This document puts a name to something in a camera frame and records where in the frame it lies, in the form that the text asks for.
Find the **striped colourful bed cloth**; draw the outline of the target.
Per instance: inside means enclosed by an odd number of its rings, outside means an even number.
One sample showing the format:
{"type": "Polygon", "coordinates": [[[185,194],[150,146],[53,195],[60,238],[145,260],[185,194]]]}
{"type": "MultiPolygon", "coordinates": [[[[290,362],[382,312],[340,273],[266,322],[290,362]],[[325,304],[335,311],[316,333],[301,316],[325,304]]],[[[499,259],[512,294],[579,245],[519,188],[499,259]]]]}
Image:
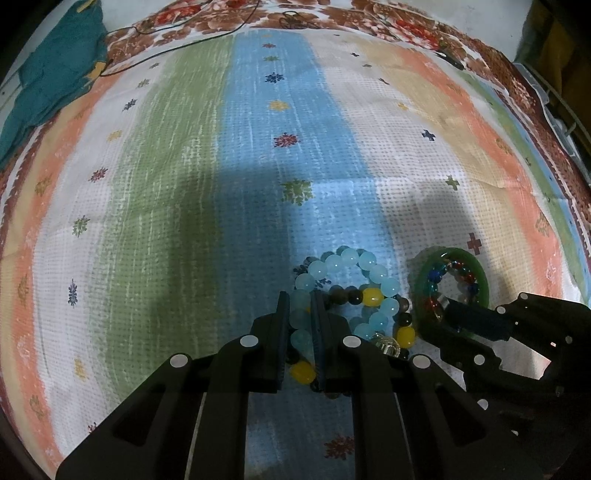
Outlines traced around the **striped colourful bed cloth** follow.
{"type": "Polygon", "coordinates": [[[4,184],[1,405],[46,475],[341,247],[403,295],[454,247],[495,303],[590,299],[590,193],[536,94],[359,33],[249,29],[101,78],[4,184]]]}

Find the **black charger plug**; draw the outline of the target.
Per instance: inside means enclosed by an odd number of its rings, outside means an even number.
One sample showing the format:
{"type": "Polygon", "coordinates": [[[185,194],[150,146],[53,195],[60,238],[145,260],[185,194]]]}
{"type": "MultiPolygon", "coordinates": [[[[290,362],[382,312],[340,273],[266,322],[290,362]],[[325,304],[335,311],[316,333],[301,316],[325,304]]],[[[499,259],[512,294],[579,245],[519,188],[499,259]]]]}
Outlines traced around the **black charger plug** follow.
{"type": "Polygon", "coordinates": [[[463,63],[460,60],[458,60],[457,58],[455,58],[453,55],[451,55],[449,52],[439,49],[439,50],[436,50],[435,53],[441,59],[445,60],[447,63],[454,66],[456,69],[458,69],[460,71],[465,70],[465,66],[463,65],[463,63]]]}

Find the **teal cloth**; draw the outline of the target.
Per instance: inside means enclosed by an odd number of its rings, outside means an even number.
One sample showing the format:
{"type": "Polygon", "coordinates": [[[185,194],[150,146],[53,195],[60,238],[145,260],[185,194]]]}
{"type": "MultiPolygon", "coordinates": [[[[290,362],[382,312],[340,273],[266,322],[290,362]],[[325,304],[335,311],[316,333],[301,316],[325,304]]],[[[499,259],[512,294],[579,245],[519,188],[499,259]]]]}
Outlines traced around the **teal cloth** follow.
{"type": "Polygon", "coordinates": [[[91,88],[107,61],[107,30],[99,1],[72,5],[18,70],[21,90],[1,131],[1,164],[37,126],[91,88]]]}

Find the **brown floral bedsheet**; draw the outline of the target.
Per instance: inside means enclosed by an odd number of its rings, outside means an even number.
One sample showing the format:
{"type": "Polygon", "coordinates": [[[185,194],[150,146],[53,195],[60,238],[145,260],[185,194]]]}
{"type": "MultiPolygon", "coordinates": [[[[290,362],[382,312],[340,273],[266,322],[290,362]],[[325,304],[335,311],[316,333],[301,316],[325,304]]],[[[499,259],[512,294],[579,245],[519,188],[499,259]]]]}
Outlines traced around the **brown floral bedsheet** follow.
{"type": "MultiPolygon", "coordinates": [[[[515,209],[544,211],[559,222],[590,219],[590,189],[524,77],[498,51],[407,6],[179,1],[121,28],[105,28],[107,61],[91,73],[91,87],[98,77],[151,66],[175,48],[242,28],[322,29],[336,40],[360,36],[366,82],[384,94],[389,107],[370,130],[390,141],[376,187],[394,208],[461,206],[488,212],[507,200],[515,209]],[[441,59],[435,53],[439,49],[460,60],[465,70],[441,59]]],[[[18,178],[35,155],[41,127],[58,112],[34,128],[2,165],[3,207],[16,198],[18,178]]]]}

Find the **green jade bangle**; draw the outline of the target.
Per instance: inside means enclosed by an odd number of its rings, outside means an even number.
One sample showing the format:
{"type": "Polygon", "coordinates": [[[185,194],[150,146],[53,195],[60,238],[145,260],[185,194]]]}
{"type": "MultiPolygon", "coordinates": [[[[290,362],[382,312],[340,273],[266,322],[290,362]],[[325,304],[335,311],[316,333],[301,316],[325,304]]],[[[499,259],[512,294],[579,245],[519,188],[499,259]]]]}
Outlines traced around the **green jade bangle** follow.
{"type": "Polygon", "coordinates": [[[439,303],[439,285],[444,277],[452,275],[464,284],[465,304],[487,308],[490,289],[484,268],[477,258],[466,250],[452,247],[433,247],[419,255],[420,266],[412,282],[411,296],[418,323],[443,317],[439,303]]]}

